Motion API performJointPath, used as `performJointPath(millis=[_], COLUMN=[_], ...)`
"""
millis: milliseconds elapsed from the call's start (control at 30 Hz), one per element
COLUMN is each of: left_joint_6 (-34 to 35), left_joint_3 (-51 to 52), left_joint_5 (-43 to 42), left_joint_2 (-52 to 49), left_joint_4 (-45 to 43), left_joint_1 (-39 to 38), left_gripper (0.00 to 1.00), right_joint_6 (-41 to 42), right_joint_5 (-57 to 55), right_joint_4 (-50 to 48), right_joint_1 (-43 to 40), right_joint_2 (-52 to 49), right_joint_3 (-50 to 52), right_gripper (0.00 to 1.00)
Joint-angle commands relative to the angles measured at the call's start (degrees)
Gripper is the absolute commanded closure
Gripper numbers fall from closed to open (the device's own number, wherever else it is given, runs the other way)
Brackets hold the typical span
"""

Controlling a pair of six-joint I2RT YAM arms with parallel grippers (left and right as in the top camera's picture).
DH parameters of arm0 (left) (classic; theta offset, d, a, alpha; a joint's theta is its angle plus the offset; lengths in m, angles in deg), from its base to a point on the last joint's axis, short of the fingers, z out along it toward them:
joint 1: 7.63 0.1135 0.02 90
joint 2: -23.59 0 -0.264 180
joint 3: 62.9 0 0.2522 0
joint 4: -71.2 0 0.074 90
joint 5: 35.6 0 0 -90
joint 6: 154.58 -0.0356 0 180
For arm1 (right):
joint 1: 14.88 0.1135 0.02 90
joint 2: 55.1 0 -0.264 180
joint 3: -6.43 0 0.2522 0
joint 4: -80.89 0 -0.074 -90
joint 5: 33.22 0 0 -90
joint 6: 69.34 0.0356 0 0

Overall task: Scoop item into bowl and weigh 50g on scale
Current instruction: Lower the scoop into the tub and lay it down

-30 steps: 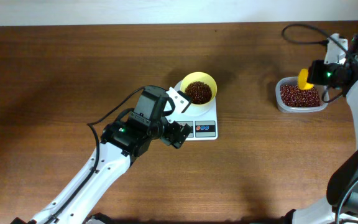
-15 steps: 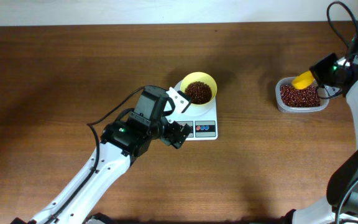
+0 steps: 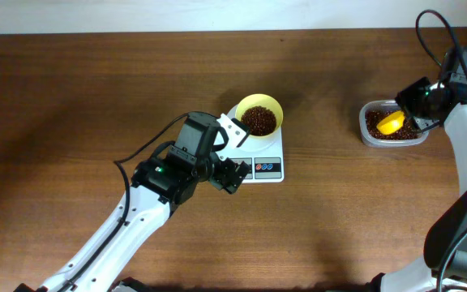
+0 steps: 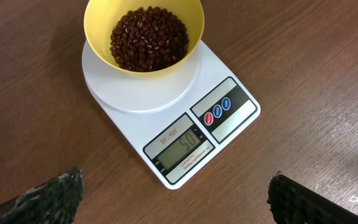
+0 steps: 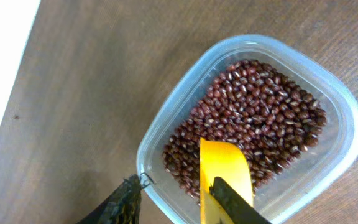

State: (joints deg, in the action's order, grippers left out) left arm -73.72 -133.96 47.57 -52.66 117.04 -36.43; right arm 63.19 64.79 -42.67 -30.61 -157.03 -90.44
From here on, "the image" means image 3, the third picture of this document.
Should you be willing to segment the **yellow measuring scoop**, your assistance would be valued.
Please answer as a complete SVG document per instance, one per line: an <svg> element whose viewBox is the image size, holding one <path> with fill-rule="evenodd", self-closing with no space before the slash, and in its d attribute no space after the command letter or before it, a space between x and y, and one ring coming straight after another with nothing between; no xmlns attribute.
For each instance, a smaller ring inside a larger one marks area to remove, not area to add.
<svg viewBox="0 0 467 292"><path fill-rule="evenodd" d="M395 111L381 120L376 129L383 135L391 135L399 131L405 122L405 113L401 110Z"/></svg>

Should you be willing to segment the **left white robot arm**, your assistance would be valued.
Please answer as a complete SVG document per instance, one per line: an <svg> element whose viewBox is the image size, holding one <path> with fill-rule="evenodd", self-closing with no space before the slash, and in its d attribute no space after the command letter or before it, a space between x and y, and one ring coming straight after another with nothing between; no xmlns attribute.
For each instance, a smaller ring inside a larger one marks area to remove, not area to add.
<svg viewBox="0 0 467 292"><path fill-rule="evenodd" d="M143 243L176 209L189 200L199 183L233 194L249 172L245 162L224 155L241 146L248 126L222 114L193 111L180 115L177 139L158 145L132 175L121 172L125 192L117 207L85 245L40 291L109 291Z"/></svg>

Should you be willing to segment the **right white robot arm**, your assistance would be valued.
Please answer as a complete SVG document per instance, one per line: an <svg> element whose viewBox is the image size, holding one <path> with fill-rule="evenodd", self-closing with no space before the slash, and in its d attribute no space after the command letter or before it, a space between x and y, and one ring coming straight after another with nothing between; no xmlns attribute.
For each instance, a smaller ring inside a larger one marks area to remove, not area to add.
<svg viewBox="0 0 467 292"><path fill-rule="evenodd" d="M381 273L368 291L467 291L467 48L445 55L437 83L423 77L390 103L420 126L442 127L452 144L460 194L430 228L423 255L393 273Z"/></svg>

